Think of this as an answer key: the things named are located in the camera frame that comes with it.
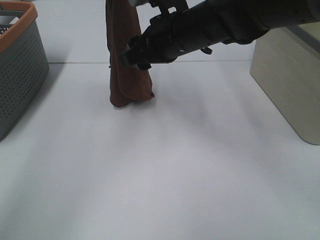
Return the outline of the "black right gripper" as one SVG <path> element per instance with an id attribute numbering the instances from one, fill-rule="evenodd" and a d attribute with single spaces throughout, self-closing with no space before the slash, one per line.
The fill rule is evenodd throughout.
<path id="1" fill-rule="evenodd" d="M 175 20 L 178 13 L 159 14 L 149 20 L 142 35 L 132 37 L 120 54 L 125 67 L 148 70 L 152 64 L 168 64 L 180 56 L 175 37 Z"/>

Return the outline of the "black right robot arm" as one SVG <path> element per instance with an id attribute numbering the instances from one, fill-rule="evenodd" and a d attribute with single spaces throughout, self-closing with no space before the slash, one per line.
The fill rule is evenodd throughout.
<path id="1" fill-rule="evenodd" d="M 248 45 L 269 30 L 320 20 L 317 0 L 205 0 L 189 7 L 185 0 L 152 0 L 160 14 L 140 36 L 132 37 L 120 59 L 142 71 L 223 43 Z"/>

